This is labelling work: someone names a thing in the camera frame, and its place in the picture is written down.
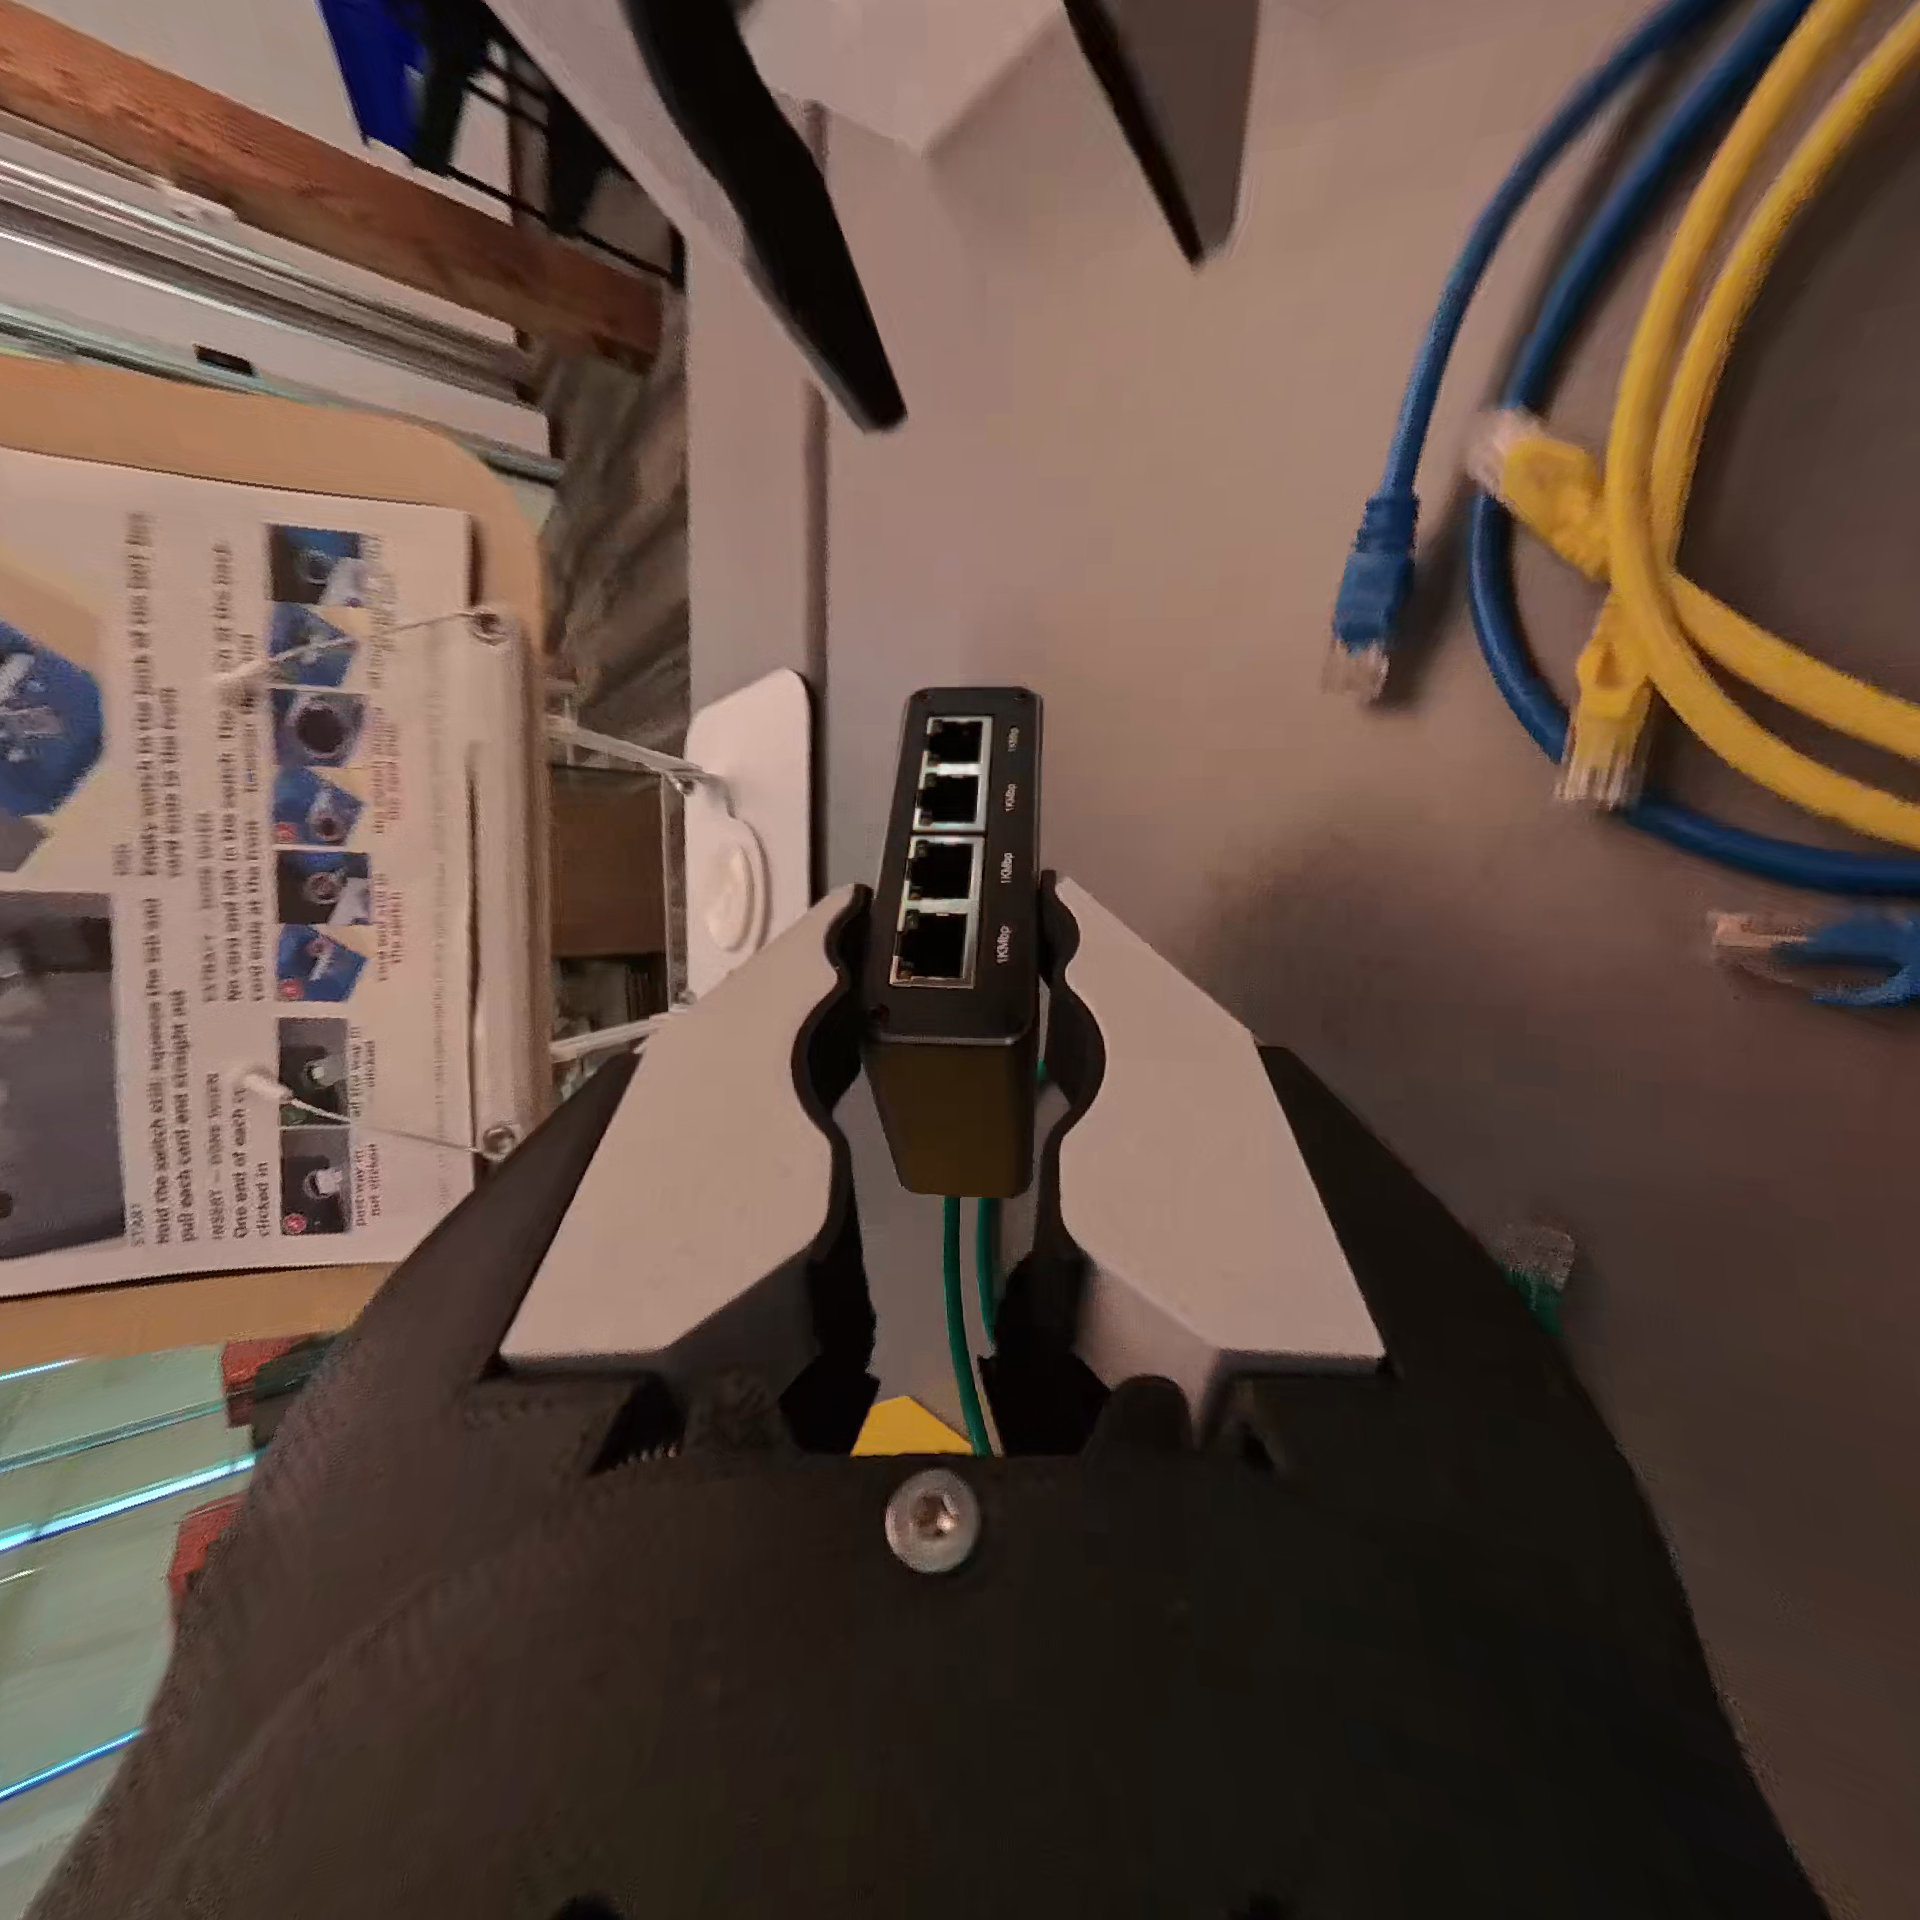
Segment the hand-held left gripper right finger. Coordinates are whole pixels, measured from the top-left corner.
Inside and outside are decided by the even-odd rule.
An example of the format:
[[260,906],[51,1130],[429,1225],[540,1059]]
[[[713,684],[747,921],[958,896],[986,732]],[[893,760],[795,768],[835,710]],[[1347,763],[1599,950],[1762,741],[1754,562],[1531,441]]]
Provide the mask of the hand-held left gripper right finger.
[[1375,1377],[1386,1337],[1255,1036],[1057,874],[1041,976],[1060,1112],[993,1334],[1002,1452],[1078,1452],[1134,1381],[1206,1438],[1245,1381]]

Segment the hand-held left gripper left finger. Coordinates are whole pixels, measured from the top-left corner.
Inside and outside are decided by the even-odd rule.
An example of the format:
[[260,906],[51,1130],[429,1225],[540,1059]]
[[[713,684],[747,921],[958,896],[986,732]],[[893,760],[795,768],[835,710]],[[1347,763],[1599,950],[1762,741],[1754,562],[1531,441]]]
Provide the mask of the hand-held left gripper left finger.
[[503,1334],[524,1377],[652,1378],[691,1418],[741,1377],[847,1453],[875,1307],[836,1107],[861,1067],[873,891],[835,889],[638,1048]]

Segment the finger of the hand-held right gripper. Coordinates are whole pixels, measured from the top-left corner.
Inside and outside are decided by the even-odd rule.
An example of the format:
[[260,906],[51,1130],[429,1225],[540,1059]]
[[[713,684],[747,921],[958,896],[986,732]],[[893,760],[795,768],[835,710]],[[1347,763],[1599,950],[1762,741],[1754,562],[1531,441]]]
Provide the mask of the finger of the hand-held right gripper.
[[1183,260],[1231,241],[1260,2],[1065,2],[1075,44]]
[[683,234],[727,260],[866,432],[905,397],[820,165],[764,82],[729,2],[500,2],[561,100]]

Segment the black ethernet splitter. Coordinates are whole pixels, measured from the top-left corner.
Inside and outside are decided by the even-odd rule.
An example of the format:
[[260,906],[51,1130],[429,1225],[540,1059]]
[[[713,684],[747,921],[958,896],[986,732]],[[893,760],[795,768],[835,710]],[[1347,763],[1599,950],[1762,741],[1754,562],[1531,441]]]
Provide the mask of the black ethernet splitter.
[[903,709],[861,1064],[910,1193],[1005,1200],[1035,1158],[1043,701],[924,689]]

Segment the blue storage bin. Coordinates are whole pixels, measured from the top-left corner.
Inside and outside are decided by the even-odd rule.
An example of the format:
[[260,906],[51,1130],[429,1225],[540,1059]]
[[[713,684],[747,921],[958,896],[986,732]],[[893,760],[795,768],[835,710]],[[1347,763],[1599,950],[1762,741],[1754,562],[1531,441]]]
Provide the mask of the blue storage bin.
[[410,156],[426,82],[418,4],[317,2],[317,10],[358,138]]

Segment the wooden post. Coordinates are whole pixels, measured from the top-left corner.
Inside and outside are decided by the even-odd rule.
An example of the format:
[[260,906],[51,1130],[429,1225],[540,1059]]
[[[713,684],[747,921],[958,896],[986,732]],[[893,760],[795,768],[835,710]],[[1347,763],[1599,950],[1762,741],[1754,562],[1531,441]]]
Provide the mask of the wooden post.
[[2,4],[2,108],[243,226],[505,323],[565,352],[653,364],[649,276],[508,224],[411,174],[253,113],[33,6]]

